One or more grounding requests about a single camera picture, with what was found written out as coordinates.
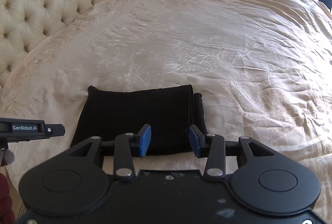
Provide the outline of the cream embroidered bedspread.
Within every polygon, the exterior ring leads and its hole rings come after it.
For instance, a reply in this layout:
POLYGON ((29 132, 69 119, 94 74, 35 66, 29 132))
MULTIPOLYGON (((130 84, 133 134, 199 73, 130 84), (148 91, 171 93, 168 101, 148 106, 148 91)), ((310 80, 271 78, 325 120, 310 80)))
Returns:
POLYGON ((331 222, 331 13, 312 0, 107 0, 52 34, 1 79, 1 116, 61 123, 63 137, 10 146, 18 185, 66 150, 87 89, 193 86, 208 132, 251 136, 321 180, 331 222))

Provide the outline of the red knitted sleeve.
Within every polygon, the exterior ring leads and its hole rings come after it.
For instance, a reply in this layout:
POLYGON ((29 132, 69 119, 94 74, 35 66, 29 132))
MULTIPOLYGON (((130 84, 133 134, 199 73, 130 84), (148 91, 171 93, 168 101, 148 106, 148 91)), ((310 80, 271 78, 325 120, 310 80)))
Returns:
POLYGON ((13 224, 16 221, 12 210, 10 196, 10 180, 5 166, 5 150, 1 149, 1 185, 0 185, 0 219, 3 224, 13 224))

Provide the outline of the black pants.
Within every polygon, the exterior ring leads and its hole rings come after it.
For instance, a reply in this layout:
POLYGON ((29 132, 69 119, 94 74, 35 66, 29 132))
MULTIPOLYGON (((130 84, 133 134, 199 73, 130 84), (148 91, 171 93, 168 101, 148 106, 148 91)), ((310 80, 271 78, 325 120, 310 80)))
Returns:
POLYGON ((71 145, 92 136, 103 142, 118 135, 138 133, 148 124, 151 141, 148 156, 191 152, 190 125, 206 134, 202 95, 192 85, 135 92, 102 91, 88 88, 88 98, 79 117, 71 145))

